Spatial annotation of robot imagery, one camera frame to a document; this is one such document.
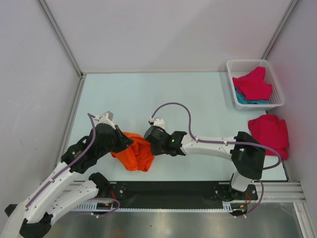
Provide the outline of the orange t shirt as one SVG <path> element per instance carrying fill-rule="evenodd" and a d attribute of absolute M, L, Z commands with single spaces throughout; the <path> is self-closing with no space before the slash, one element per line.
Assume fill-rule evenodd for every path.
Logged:
<path fill-rule="evenodd" d="M 122 152 L 111 152 L 111 155 L 128 171 L 147 172 L 155 158 L 150 143 L 136 133 L 124 132 L 124 135 L 132 139 L 133 144 Z"/>

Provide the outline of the white plastic basket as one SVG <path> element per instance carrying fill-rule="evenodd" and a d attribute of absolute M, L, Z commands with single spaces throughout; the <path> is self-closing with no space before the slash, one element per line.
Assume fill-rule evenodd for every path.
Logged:
<path fill-rule="evenodd" d="M 285 104 L 279 80 L 268 61 L 230 59 L 226 67 L 236 110 L 268 111 Z"/>

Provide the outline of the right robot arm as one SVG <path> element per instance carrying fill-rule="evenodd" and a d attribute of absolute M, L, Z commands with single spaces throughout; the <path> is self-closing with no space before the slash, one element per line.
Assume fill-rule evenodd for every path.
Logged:
<path fill-rule="evenodd" d="M 155 156 L 205 155 L 231 161 L 236 171 L 228 192 L 234 199 L 240 199 L 252 181 L 262 178 L 266 150 L 246 132 L 240 131 L 234 137 L 199 139 L 185 131 L 168 134 L 165 129 L 152 125 L 144 139 L 150 143 Z"/>

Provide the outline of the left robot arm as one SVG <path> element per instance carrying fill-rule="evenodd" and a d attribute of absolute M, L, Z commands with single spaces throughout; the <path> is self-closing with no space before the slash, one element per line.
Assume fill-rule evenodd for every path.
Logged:
<path fill-rule="evenodd" d="M 93 173 L 78 188 L 61 193 L 78 176 L 110 152 L 121 152 L 133 144 L 117 125 L 99 123 L 89 135 L 71 145 L 54 171 L 25 201 L 7 206 L 8 221 L 1 237 L 42 238 L 52 225 L 77 205 L 94 198 L 112 199 L 109 182 L 101 173 Z"/>

